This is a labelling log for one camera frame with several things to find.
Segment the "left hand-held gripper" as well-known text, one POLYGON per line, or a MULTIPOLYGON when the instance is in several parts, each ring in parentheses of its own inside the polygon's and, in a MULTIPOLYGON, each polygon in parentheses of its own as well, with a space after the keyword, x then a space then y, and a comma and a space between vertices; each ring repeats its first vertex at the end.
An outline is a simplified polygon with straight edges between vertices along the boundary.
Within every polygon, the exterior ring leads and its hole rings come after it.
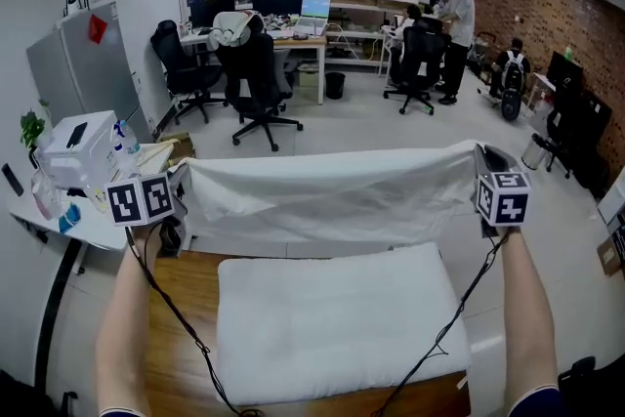
POLYGON ((186 205, 177 195, 181 174, 162 172, 135 176, 105 186, 108 212, 119 227, 161 224, 160 257, 178 257, 187 237, 186 205))

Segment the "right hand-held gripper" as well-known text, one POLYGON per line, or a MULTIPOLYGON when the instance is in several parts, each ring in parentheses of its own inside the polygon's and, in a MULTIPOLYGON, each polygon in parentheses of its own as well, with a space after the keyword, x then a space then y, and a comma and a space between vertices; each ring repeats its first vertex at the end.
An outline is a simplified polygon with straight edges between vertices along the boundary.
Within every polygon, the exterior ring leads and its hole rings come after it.
POLYGON ((494 146, 477 144, 474 160, 474 205, 482 236, 494 238, 499 228, 520 227, 531 195, 528 176, 513 156, 494 146))

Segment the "white pillowcase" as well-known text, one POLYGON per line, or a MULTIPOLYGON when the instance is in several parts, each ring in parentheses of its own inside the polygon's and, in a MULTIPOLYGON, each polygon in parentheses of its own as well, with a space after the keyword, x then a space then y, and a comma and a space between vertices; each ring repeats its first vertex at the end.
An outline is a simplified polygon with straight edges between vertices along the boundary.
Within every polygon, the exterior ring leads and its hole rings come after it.
POLYGON ((195 235, 412 244, 435 238, 471 200, 476 146, 187 158, 172 173, 195 235))

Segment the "white pillow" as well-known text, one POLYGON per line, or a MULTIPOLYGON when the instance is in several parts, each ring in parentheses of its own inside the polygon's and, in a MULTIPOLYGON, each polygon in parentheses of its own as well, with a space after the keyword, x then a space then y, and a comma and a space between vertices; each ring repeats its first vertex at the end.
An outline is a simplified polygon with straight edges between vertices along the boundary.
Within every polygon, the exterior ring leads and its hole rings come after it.
POLYGON ((237 406, 316 399, 469 368, 438 247, 220 263, 216 371, 237 406))

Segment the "person's left forearm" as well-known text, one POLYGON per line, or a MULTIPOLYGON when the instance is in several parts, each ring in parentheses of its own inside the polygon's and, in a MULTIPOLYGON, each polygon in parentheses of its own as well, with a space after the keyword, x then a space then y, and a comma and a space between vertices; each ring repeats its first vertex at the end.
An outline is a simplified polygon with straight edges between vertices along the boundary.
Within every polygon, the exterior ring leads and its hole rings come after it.
POLYGON ((161 225, 133 228, 96 342, 95 370, 100 417, 148 417, 146 342, 150 284, 162 242, 161 225))

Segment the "person's right forearm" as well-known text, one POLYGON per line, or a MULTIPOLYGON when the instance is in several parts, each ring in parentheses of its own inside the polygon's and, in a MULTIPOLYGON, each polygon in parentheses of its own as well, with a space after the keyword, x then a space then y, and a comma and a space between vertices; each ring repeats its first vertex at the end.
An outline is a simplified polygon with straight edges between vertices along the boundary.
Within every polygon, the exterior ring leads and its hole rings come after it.
POLYGON ((518 228, 502 231, 506 400, 557 383, 555 325, 546 290, 518 228))

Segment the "small clear bottle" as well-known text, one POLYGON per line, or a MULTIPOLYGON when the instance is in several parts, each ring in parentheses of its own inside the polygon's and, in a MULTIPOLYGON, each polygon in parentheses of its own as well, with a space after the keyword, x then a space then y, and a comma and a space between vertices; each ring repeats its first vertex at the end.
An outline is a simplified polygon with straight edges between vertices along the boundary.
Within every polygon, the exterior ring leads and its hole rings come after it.
POLYGON ((101 213, 106 213, 108 210, 108 202, 105 191, 99 187, 88 187, 87 191, 88 197, 96 209, 101 213))

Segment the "light wooden sticks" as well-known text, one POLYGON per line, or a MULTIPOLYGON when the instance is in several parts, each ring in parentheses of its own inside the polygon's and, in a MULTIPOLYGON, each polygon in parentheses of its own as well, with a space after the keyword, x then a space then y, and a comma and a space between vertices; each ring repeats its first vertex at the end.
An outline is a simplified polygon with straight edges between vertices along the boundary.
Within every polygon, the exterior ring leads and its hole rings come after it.
POLYGON ((171 152, 173 150, 173 141, 166 141, 157 144, 145 144, 142 145, 142 149, 138 157, 138 165, 144 166, 149 163, 153 158, 164 152, 171 152))

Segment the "silver trash can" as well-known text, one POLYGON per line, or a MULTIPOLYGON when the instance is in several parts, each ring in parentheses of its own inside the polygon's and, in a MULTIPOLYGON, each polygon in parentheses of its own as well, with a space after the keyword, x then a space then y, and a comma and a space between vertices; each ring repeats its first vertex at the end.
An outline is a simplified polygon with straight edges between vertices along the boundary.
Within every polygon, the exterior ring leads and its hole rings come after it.
POLYGON ((548 151, 547 147, 546 141, 537 133, 533 133, 521 156, 521 162, 527 169, 537 170, 548 151))

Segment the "clear spray bottle blue nozzle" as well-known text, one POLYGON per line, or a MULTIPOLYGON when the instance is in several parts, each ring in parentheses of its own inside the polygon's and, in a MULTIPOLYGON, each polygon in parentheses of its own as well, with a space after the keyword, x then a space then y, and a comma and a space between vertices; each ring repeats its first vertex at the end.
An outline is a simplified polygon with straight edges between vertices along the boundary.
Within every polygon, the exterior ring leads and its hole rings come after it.
POLYGON ((110 132, 110 141, 118 162, 136 161, 140 144, 135 132, 125 120, 117 120, 110 132))

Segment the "yellow brown cardboard boxes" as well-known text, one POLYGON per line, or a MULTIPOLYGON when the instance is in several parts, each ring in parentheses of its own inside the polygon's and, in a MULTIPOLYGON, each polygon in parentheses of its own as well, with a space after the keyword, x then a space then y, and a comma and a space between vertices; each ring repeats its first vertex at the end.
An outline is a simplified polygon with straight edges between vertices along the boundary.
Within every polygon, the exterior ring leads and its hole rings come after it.
POLYGON ((195 147, 188 132, 164 135, 158 141, 160 143, 170 142, 173 145, 173 151, 170 154, 172 162, 178 162, 188 157, 196 157, 195 147))

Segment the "blue face mask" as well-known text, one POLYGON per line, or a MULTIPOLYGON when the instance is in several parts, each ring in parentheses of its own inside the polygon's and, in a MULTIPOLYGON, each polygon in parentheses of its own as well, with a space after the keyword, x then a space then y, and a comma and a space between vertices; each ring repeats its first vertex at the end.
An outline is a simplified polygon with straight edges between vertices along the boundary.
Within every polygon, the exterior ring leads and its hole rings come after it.
POLYGON ((81 213, 79 207, 74 203, 70 203, 58 220, 60 233, 66 234, 68 231, 75 228, 80 220, 81 213))

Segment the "white printer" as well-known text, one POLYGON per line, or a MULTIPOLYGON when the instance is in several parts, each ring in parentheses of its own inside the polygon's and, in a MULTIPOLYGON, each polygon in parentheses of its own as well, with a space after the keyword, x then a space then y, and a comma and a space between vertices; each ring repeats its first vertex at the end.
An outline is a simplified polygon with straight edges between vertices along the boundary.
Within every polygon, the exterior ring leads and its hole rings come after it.
POLYGON ((52 140, 36 157, 43 172, 58 188, 103 188, 118 172, 110 132, 117 118, 113 111, 100 111, 62 119, 53 129, 52 140), (81 143, 67 149, 74 127, 87 122, 81 143))

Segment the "black phone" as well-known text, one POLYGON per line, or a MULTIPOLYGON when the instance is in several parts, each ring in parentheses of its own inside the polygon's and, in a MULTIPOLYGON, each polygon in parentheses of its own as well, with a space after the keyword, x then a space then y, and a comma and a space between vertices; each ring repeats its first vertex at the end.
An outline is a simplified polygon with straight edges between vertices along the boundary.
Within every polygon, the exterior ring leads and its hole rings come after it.
POLYGON ((72 149, 81 143, 82 137, 87 129, 87 126, 88 126, 88 123, 83 122, 74 127, 65 146, 67 149, 72 149))

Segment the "black office chair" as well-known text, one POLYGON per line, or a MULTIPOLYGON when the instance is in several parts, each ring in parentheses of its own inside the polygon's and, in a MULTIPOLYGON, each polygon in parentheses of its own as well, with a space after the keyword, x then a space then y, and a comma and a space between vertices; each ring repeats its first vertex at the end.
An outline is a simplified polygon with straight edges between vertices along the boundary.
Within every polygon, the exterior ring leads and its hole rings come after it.
POLYGON ((228 104, 238 115, 242 127, 231 136, 232 144, 238 146, 240 137, 262 128, 273 152, 279 151, 270 125, 294 125, 303 131, 303 124, 279 115, 284 110, 286 94, 278 85, 272 38, 261 32, 250 35, 242 46, 220 46, 216 56, 226 75, 225 96, 228 104))
POLYGON ((0 417, 72 417, 74 400, 76 392, 65 392, 56 408, 49 396, 0 370, 0 417))
POLYGON ((214 98, 211 89, 223 74, 219 65, 200 64, 188 55, 180 41, 178 26, 171 20, 161 21, 150 37, 150 45, 165 69, 167 89, 179 100, 179 111, 174 116, 176 125, 186 114, 198 109, 203 122, 209 123, 207 104, 229 104, 225 98, 214 98))
POLYGON ((571 417, 625 417, 625 354, 603 368, 581 358, 558 383, 571 417))
POLYGON ((576 134, 575 121, 577 119, 580 102, 580 86, 570 79, 565 79, 557 85, 554 98, 554 108, 547 117, 548 152, 551 159, 546 170, 552 171, 554 161, 558 159, 565 170, 564 176, 571 175, 571 145, 576 134))
POLYGON ((401 47, 391 48, 390 95, 405 96, 399 109, 404 115, 411 101, 424 104, 430 115, 435 113, 430 90, 440 78, 440 63, 448 46, 448 37, 441 32, 438 20, 420 18, 401 31, 401 47))

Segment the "black rounded bag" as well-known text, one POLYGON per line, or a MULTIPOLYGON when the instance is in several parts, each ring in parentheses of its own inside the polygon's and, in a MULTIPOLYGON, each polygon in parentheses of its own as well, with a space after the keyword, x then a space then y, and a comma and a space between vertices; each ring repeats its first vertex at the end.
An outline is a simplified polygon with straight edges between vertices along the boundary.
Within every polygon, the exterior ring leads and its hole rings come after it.
POLYGON ((515 121, 521 112, 522 88, 508 87, 504 90, 500 102, 502 117, 515 121))

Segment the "pink bottle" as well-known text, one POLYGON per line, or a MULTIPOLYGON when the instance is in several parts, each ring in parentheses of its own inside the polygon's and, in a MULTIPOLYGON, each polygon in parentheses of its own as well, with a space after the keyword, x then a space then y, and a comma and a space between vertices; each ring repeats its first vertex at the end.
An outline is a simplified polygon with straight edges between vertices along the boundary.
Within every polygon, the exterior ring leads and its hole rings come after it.
POLYGON ((60 216, 62 209, 57 190, 41 169, 36 170, 31 178, 31 193, 38 210, 46 220, 56 220, 60 216))

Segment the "white panel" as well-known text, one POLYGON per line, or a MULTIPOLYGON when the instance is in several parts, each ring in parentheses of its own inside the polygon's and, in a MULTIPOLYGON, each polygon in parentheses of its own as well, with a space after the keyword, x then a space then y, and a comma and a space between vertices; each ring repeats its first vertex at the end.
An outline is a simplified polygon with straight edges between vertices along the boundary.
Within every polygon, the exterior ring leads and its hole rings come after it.
POLYGON ((625 209, 625 167, 598 204, 598 211, 608 225, 625 209))

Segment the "black cabinet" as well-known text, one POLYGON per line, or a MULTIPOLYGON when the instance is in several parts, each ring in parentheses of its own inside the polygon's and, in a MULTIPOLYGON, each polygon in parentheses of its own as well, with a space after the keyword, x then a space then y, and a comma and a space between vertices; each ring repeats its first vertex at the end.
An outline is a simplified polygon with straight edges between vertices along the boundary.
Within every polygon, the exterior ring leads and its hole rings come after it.
POLYGON ((609 178, 609 164, 599 151, 599 142, 611 116, 611 108, 589 89, 582 91, 582 129, 578 168, 575 176, 580 185, 601 199, 609 178))

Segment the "brown cardboard box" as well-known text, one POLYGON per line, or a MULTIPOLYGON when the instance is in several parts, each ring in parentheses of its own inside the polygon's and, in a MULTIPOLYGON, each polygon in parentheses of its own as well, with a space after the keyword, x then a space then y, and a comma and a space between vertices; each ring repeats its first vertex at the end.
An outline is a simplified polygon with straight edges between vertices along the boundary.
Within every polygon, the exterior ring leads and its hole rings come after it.
POLYGON ((597 247, 597 254, 606 276, 613 276, 622 270, 620 255, 611 237, 597 247))

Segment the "black printed box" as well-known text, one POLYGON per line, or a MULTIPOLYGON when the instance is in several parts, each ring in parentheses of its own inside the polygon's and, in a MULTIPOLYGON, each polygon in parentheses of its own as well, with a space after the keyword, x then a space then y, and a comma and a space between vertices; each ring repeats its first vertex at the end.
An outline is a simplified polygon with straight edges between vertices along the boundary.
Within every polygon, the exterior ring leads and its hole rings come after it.
POLYGON ((625 222, 615 217, 607 227, 619 259, 625 266, 625 222))

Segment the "green potted plant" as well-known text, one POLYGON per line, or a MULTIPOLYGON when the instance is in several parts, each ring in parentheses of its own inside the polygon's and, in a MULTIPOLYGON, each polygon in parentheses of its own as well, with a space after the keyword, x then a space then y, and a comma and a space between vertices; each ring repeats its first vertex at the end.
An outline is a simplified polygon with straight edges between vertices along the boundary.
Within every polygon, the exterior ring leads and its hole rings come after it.
POLYGON ((39 105, 44 112, 44 116, 40 117, 31 109, 28 113, 21 116, 21 142, 27 150, 32 146, 37 149, 45 149, 52 140, 52 115, 49 110, 49 104, 40 99, 39 105))

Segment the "black remote control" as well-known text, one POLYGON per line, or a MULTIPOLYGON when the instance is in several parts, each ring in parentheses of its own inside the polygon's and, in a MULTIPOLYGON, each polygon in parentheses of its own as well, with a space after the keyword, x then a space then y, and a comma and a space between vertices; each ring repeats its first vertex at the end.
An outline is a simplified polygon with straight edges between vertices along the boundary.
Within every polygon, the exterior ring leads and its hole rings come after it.
POLYGON ((24 189, 9 164, 5 163, 1 167, 1 171, 15 195, 21 197, 24 193, 24 189))

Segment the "silver refrigerator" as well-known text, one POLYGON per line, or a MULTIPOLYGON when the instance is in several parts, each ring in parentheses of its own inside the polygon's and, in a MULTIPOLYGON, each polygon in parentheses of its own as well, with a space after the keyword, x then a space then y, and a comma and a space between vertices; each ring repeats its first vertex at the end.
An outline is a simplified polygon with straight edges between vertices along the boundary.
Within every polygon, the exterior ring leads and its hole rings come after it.
POLYGON ((26 49, 26 56, 53 125, 66 117, 112 110, 131 126, 140 143, 152 141, 114 2, 59 21, 51 33, 26 49), (100 44, 88 37, 91 15, 108 23, 100 44))

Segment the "black computer monitor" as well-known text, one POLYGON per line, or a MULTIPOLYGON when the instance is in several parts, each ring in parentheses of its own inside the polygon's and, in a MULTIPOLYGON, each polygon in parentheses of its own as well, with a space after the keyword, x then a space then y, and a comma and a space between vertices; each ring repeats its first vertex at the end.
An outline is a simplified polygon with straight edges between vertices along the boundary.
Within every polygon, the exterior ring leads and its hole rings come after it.
POLYGON ((565 55, 554 51, 548 70, 547 79, 558 87, 560 84, 579 86, 582 83, 583 68, 568 59, 565 55))
POLYGON ((197 0, 189 5, 193 28, 209 28, 214 18, 221 12, 233 12, 235 0, 197 0))
POLYGON ((253 9, 262 16, 300 15, 303 0, 251 0, 253 9))

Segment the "red paper sheet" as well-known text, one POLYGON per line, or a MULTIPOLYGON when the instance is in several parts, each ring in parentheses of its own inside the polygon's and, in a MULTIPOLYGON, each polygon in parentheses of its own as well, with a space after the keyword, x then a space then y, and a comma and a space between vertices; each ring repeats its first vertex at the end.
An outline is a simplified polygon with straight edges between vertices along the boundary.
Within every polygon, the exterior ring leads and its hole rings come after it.
POLYGON ((108 23, 96 15, 91 15, 88 26, 88 37, 95 44, 100 44, 104 38, 108 23))

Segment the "white garment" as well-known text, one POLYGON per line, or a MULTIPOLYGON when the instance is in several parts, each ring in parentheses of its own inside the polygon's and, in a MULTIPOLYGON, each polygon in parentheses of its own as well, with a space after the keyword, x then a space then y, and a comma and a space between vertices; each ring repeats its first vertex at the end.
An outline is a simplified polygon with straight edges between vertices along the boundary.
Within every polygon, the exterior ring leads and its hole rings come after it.
POLYGON ((256 11, 220 12, 213 20, 206 45, 210 51, 220 47, 240 47, 264 27, 264 20, 256 11))

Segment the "black waste bin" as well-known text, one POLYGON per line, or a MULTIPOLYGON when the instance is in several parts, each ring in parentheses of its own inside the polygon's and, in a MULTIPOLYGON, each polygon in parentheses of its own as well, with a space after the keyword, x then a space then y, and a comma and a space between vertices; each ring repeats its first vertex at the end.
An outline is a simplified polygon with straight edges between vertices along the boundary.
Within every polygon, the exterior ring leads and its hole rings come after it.
POLYGON ((344 95, 346 75, 342 72, 325 74, 325 95, 329 100, 341 100, 344 95))

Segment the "person's navy shirt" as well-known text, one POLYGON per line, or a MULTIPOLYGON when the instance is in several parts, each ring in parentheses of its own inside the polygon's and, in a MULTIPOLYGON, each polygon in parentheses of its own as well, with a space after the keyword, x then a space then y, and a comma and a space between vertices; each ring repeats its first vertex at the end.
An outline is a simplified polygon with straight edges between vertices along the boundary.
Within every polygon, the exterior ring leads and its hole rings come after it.
MULTIPOLYGON (((108 408, 99 417, 145 417, 129 408, 108 408)), ((520 398, 507 417, 572 417, 563 395, 554 385, 542 386, 520 398)))

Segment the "wood top white desk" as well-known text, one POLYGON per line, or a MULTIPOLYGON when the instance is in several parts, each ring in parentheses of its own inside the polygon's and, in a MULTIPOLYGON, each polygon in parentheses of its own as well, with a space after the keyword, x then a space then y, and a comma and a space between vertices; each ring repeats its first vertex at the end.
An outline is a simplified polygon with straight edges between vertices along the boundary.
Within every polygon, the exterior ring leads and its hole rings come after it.
MULTIPOLYGON (((207 44, 209 41, 208 35, 189 34, 181 39, 183 46, 193 46, 197 44, 207 44)), ((273 46, 277 50, 316 50, 316 59, 318 61, 318 76, 317 76, 317 95, 316 102, 319 105, 324 103, 325 98, 325 49, 327 40, 325 36, 308 38, 306 40, 299 40, 294 38, 288 39, 274 39, 273 46)))

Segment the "silver laptop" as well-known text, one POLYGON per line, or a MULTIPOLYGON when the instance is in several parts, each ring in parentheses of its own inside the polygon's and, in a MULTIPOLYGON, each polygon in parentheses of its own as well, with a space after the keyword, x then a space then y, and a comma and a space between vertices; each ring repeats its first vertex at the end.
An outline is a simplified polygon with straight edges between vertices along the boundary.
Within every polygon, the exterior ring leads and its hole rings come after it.
POLYGON ((330 6, 330 0, 303 0, 294 32, 313 37, 321 36, 328 22, 330 6))

